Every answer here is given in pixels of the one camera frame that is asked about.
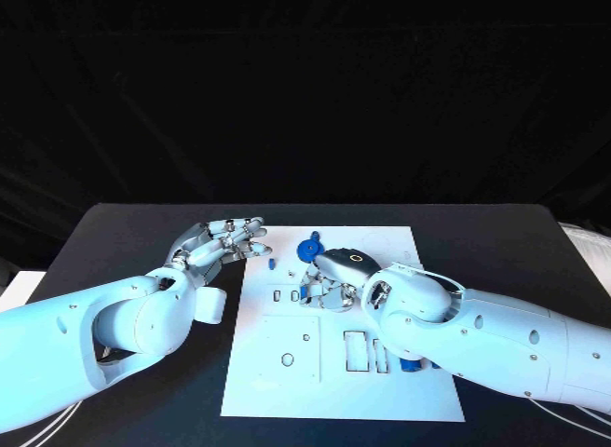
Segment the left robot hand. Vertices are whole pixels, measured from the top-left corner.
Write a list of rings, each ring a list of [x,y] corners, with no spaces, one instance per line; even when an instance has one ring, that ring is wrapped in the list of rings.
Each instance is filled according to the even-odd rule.
[[[272,253],[272,248],[258,241],[265,235],[262,217],[197,223],[177,237],[166,267],[179,269],[196,288],[205,287],[225,264]]]

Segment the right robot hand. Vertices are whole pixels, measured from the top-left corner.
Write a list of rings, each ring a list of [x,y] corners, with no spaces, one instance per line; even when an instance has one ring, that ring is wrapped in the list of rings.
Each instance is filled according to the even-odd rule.
[[[300,284],[300,305],[346,312],[360,301],[364,284],[382,270],[376,260],[354,249],[331,249],[318,254]]]

